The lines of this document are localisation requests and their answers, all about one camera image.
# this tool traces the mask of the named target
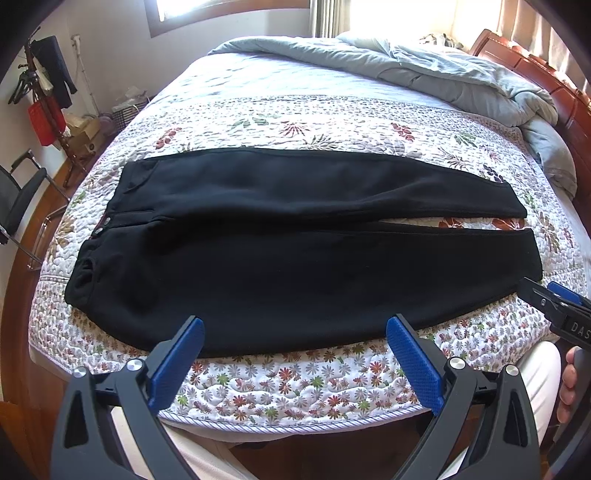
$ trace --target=finger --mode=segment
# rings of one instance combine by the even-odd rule
[[[581,347],[579,346],[574,346],[572,347],[568,352],[566,352],[566,361],[570,364],[574,363],[574,353],[577,350],[581,350]]]
[[[570,407],[565,405],[564,403],[560,403],[556,410],[556,416],[560,423],[568,422],[570,418]]]
[[[574,388],[577,384],[577,370],[574,365],[567,365],[562,373],[562,381],[568,388]]]
[[[574,402],[574,390],[567,388],[564,384],[560,387],[559,396],[565,405],[572,405]]]

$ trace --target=white pants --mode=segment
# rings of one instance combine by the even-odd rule
[[[531,400],[541,442],[558,393],[560,354],[553,343],[541,342],[524,355],[517,365]],[[149,480],[153,479],[129,431],[123,411],[115,408],[111,415],[134,472]],[[164,425],[164,429],[200,480],[257,480],[230,452],[234,444],[199,437],[168,425]],[[440,479],[455,474],[465,455],[466,450],[443,472]]]

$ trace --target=black office chair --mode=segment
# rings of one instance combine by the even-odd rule
[[[21,187],[14,179],[12,174],[26,158],[31,160],[37,167],[37,172],[35,172],[33,177],[24,187]],[[41,228],[39,229],[33,250],[30,251],[26,249],[15,238],[14,235],[21,224],[22,217],[25,215],[25,211],[29,207],[33,197],[41,186],[41,183],[43,183],[43,180],[49,181],[49,183],[53,185],[60,195],[66,199],[67,203],[63,207],[47,215],[43,224],[41,225]],[[47,228],[48,223],[60,215],[63,215],[69,202],[70,198],[68,195],[66,195],[65,192],[59,188],[59,186],[57,186],[57,183],[47,174],[47,170],[37,163],[33,152],[31,150],[26,151],[12,164],[10,172],[0,167],[0,244],[6,245],[9,239],[12,240],[14,243],[16,243],[20,250],[28,255],[30,259],[28,263],[28,269],[39,270],[43,264],[43,260],[36,254],[39,241],[41,240],[43,232]]]

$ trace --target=wooden floor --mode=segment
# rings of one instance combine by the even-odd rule
[[[56,175],[58,184],[63,182],[66,172],[67,165],[64,165]],[[76,172],[66,189],[70,196],[82,180],[82,173]],[[55,189],[48,187],[29,221],[22,243],[32,247],[44,218],[64,204],[64,199]],[[51,222],[43,235],[39,250],[41,257],[44,256],[58,223],[59,219]],[[28,271],[28,260],[23,252],[17,252],[4,300],[0,325],[0,377],[4,402],[8,405],[3,406],[0,415],[3,425],[22,422],[24,435],[15,447],[33,474],[39,479],[47,479],[53,429],[65,383],[35,365],[29,358],[27,327],[39,272]]]
[[[56,176],[58,183],[61,184],[64,175],[65,169]],[[73,178],[68,189],[70,196],[82,180],[80,175]],[[61,205],[63,199],[54,189],[48,188],[25,231],[22,240],[25,245],[34,243],[45,216]],[[55,220],[50,224],[44,235],[43,253],[58,222]],[[28,271],[27,262],[28,257],[19,251],[8,281],[2,314],[0,376],[5,403],[0,403],[0,424],[33,474],[40,480],[46,480],[49,478],[53,429],[65,383],[35,365],[29,357],[27,326],[39,273]],[[233,452],[261,480],[334,477],[341,480],[388,480],[418,442],[420,435],[417,428],[421,430],[421,417],[357,432],[293,436],[259,447],[252,444],[239,446]],[[453,456],[468,446],[477,423],[476,415],[466,422]],[[368,477],[371,466],[376,469]]]

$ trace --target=red bag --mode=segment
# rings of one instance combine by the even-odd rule
[[[56,99],[52,96],[47,97],[47,105],[49,106],[51,116],[56,120],[57,127],[60,129],[60,132],[63,132],[66,129],[66,119],[64,118],[64,114],[61,112],[61,108],[57,104]],[[37,100],[28,108],[28,111],[31,124],[33,125],[33,129],[35,130],[41,145],[46,147],[55,142],[57,138],[51,129],[49,120],[47,120],[45,113],[43,112],[41,102]]]

